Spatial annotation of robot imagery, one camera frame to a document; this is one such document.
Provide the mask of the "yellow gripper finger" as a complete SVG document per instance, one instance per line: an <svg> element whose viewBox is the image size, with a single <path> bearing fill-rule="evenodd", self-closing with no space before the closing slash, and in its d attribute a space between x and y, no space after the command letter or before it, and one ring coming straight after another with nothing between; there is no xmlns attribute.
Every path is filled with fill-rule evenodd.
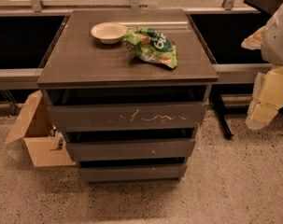
<svg viewBox="0 0 283 224"><path fill-rule="evenodd" d="M255 31L252 35L248 36L243 40L241 43L241 47L243 49L260 49L262 43L262 36L263 36L264 27L259 28Z"/></svg>
<svg viewBox="0 0 283 224"><path fill-rule="evenodd" d="M254 81L246 125L250 130L267 126L283 107L283 66L259 73Z"/></svg>

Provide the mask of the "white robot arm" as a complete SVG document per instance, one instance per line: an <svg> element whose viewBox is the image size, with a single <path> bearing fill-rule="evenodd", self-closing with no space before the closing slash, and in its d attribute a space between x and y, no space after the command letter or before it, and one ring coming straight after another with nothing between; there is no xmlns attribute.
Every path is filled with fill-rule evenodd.
<svg viewBox="0 0 283 224"><path fill-rule="evenodd" d="M241 43L244 49L259 49L273 67L255 77L246 125L251 130L267 126L283 107L283 3L269 21Z"/></svg>

